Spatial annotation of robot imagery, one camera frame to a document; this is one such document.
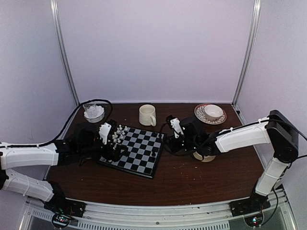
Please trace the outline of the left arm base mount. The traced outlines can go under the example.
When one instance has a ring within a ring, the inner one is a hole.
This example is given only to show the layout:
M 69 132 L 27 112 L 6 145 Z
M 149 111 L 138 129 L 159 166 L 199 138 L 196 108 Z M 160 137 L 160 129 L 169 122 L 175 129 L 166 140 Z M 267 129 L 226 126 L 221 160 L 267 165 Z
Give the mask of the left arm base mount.
M 44 201 L 43 204 L 45 209 L 54 213 L 51 223 L 58 229 L 67 227 L 75 217 L 82 218 L 86 207 L 84 202 L 69 199 Z

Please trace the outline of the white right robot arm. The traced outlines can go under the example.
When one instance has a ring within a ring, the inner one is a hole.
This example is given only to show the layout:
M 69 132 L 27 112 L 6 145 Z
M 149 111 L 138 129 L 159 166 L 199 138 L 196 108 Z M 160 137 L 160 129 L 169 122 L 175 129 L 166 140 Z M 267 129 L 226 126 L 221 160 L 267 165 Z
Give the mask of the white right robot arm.
M 212 161 L 215 156 L 235 149 L 258 144 L 273 146 L 273 157 L 246 200 L 246 208 L 252 212 L 267 201 L 275 184 L 298 158 L 299 131 L 278 110 L 270 111 L 267 117 L 256 122 L 210 134 L 192 117 L 179 120 L 170 115 L 166 123 L 174 131 L 165 141 L 168 152 L 177 154 L 183 150 L 202 162 Z

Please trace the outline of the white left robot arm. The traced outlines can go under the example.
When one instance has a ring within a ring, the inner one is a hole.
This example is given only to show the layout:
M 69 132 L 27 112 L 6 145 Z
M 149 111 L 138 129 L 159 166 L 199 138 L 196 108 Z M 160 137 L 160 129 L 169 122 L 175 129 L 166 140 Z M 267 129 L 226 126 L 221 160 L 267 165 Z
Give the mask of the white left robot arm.
M 48 165 L 83 165 L 86 160 L 106 159 L 117 162 L 127 155 L 121 144 L 122 134 L 115 133 L 110 122 L 97 128 L 81 123 L 66 139 L 41 144 L 0 144 L 0 188 L 41 200 L 52 211 L 64 213 L 69 204 L 61 187 L 55 182 L 40 181 L 14 171 L 15 167 Z

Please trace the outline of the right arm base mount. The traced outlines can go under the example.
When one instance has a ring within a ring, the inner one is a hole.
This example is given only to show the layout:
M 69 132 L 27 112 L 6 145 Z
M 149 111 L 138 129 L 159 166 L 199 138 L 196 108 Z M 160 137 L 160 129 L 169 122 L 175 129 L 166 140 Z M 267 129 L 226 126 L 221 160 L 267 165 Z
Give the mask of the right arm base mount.
M 243 216 L 245 223 L 250 227 L 259 227 L 264 221 L 263 210 L 270 208 L 268 199 L 259 200 L 246 198 L 229 203 L 233 217 Z

